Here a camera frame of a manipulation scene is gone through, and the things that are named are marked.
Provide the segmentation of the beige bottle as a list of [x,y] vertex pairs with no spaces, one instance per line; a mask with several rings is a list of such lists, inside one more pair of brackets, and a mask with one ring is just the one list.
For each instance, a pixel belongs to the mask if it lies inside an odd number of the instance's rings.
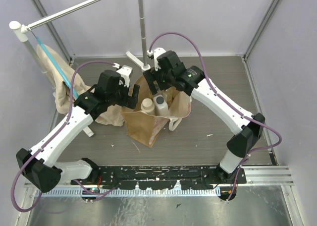
[[141,103],[141,110],[149,115],[155,115],[155,105],[150,98],[145,98]]

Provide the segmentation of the white square bottle dark cap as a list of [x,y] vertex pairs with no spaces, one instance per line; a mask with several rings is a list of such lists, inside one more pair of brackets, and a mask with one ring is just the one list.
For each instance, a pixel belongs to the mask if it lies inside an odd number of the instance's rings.
[[155,105],[155,113],[157,116],[168,116],[168,104],[162,95],[157,95],[153,98]]

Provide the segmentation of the brown canvas tote bag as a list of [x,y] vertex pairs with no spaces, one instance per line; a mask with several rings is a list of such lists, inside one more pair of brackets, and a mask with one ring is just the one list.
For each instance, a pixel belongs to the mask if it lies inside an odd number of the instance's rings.
[[122,115],[126,124],[127,134],[134,140],[152,147],[158,138],[159,132],[172,119],[176,119],[173,128],[176,128],[183,118],[191,112],[191,98],[184,92],[177,91],[174,87],[167,90],[168,116],[149,115],[141,110],[143,99],[152,99],[152,94],[143,76],[136,84],[140,86],[138,103],[134,110],[122,108]]

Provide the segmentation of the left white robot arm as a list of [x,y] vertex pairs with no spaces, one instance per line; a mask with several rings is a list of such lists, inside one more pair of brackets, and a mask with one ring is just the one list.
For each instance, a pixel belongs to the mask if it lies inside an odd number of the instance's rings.
[[22,175],[43,193],[51,191],[59,183],[75,179],[82,179],[87,184],[97,183],[100,167],[88,158],[68,163],[57,160],[73,139],[110,106],[135,109],[140,86],[134,85],[132,95],[128,95],[131,73],[132,68],[128,66],[102,72],[97,84],[74,102],[71,114],[30,150],[18,151],[16,158]]

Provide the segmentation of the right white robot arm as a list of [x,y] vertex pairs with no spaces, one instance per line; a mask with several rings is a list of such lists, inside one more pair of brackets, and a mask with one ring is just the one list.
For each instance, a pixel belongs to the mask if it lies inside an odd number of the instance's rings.
[[263,127],[253,121],[264,123],[265,117],[261,113],[252,114],[216,87],[210,87],[212,81],[205,77],[204,72],[197,66],[186,68],[176,52],[157,48],[147,51],[147,56],[154,60],[154,66],[144,67],[142,73],[152,94],[174,87],[208,107],[234,134],[216,167],[219,181],[229,183],[242,159],[262,135]]

